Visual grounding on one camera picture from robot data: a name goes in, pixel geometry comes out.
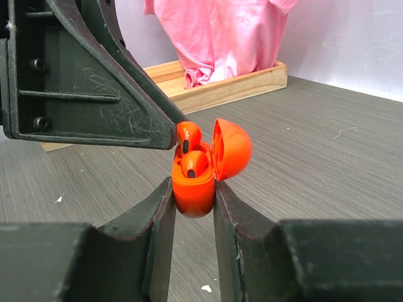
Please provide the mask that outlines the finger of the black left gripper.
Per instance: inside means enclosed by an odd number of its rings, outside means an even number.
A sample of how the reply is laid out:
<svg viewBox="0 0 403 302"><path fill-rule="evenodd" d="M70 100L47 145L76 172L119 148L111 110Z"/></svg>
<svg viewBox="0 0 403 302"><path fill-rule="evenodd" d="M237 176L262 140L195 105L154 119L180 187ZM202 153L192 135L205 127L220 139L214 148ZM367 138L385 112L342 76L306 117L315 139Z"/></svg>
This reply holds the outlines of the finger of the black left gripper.
<svg viewBox="0 0 403 302"><path fill-rule="evenodd" d="M127 50L113 1L1 2L8 138L169 150L185 119Z"/></svg>

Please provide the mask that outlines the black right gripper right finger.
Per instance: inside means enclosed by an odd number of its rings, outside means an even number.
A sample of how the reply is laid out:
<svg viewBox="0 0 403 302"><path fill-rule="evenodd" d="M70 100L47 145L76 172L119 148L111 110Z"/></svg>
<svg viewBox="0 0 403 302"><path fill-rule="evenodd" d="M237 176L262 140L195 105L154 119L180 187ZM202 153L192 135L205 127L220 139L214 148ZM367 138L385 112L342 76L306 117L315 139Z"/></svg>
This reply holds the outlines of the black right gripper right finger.
<svg viewBox="0 0 403 302"><path fill-rule="evenodd" d="M222 301L401 301L400 220L272 221L224 182L213 209Z"/></svg>

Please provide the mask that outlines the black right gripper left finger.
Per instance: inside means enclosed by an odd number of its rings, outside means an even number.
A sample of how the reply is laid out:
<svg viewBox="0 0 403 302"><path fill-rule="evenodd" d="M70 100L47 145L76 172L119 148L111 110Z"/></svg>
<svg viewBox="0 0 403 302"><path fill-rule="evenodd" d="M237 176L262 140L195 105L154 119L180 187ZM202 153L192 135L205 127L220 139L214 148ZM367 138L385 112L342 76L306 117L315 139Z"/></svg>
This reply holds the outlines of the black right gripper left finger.
<svg viewBox="0 0 403 302"><path fill-rule="evenodd" d="M114 220L3 223L2 301L166 301L176 207L163 180Z"/></svg>

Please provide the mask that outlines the orange earbud case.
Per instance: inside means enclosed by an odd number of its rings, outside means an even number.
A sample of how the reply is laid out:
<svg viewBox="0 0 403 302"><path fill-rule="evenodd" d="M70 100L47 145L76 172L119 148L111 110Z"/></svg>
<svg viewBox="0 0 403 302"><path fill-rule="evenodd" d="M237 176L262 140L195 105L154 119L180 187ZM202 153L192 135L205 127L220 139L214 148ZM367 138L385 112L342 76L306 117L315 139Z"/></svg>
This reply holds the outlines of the orange earbud case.
<svg viewBox="0 0 403 302"><path fill-rule="evenodd" d="M223 181L241 173L248 165L253 145L247 132L231 121L215 120L212 142L201 140L194 150L206 153L208 167L197 178L186 178L181 170L179 145L174 153L171 178L178 211L190 218L211 212L215 199L215 181Z"/></svg>

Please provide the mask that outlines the orange earbud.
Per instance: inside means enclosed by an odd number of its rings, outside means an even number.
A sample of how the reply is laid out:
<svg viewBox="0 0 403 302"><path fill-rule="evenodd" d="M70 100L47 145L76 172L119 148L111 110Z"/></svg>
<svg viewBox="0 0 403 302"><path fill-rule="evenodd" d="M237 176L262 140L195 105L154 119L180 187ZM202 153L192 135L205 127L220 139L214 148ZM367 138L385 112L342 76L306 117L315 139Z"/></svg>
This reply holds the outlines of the orange earbud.
<svg viewBox="0 0 403 302"><path fill-rule="evenodd" d="M201 176L208 167L206 153L200 150L188 152L181 159L181 170L186 178L197 178Z"/></svg>
<svg viewBox="0 0 403 302"><path fill-rule="evenodd" d="M176 125L176 142L181 156L199 146L202 139L200 127L192 121L182 121Z"/></svg>

